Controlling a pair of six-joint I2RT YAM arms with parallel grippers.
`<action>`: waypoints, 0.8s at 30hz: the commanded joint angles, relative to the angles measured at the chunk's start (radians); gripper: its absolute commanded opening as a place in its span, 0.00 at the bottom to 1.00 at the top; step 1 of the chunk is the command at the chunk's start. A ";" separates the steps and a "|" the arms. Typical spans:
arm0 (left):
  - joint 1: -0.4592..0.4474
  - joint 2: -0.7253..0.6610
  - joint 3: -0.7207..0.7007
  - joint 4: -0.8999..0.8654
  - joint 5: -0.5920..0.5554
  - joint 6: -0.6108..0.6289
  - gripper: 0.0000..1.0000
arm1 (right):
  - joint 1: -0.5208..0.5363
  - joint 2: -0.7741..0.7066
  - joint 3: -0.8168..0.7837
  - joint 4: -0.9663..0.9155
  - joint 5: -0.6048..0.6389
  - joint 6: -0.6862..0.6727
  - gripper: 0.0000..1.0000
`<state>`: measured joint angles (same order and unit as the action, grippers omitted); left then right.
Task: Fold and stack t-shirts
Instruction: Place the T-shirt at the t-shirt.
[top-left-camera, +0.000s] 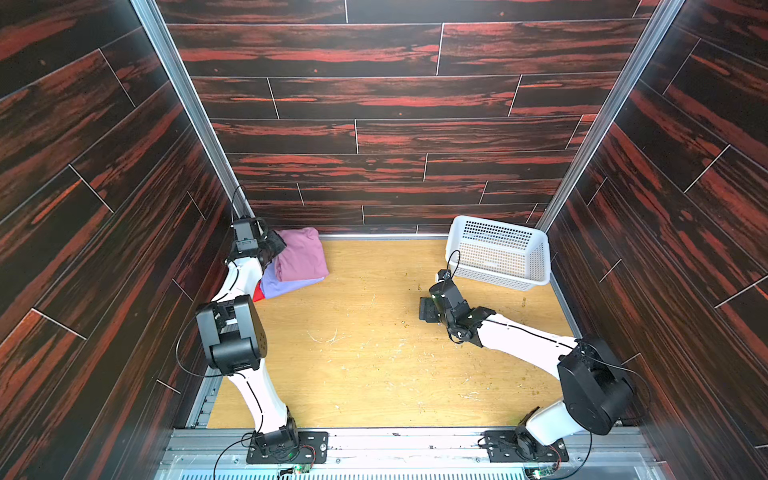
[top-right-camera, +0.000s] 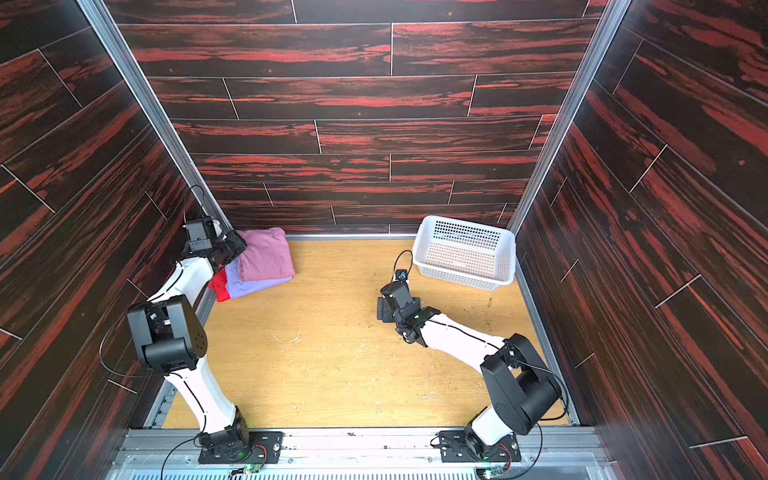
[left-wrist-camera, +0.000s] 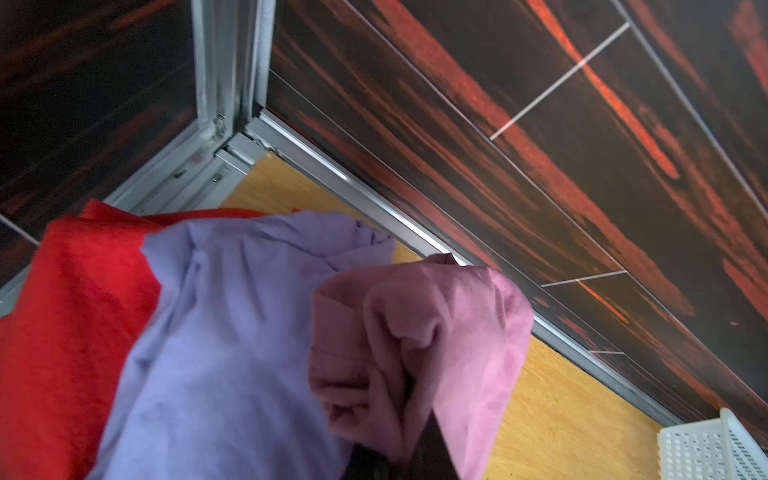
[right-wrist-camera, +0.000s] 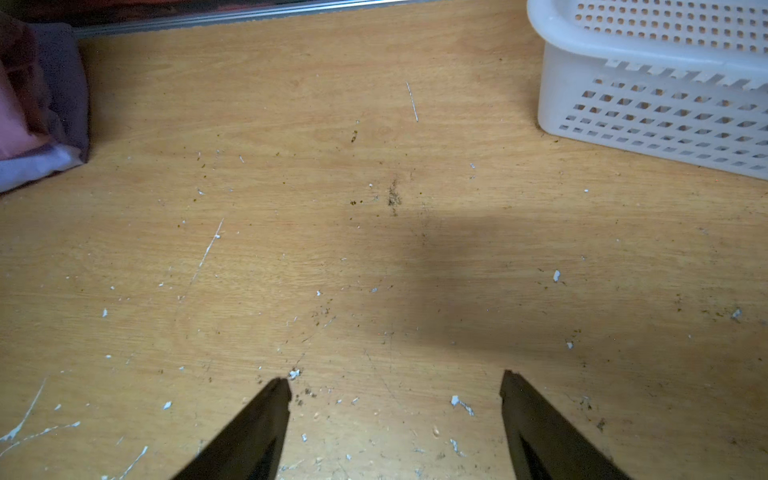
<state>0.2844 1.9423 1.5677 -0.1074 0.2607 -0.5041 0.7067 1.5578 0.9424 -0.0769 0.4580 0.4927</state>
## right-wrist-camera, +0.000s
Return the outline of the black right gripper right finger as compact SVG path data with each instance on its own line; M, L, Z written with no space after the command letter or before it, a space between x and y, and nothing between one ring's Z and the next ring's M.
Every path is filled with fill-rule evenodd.
M518 479L629 479L521 374L504 372L500 397Z

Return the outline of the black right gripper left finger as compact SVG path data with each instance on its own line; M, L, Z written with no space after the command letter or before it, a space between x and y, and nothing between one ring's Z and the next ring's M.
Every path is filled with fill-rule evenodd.
M288 380L272 379L174 479L275 479L291 398Z

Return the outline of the magenta t-shirt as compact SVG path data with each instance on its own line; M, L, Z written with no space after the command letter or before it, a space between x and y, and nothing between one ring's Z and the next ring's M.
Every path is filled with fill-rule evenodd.
M31 28L1 13L1 159L10 160L50 141L38 95L45 82L38 70Z

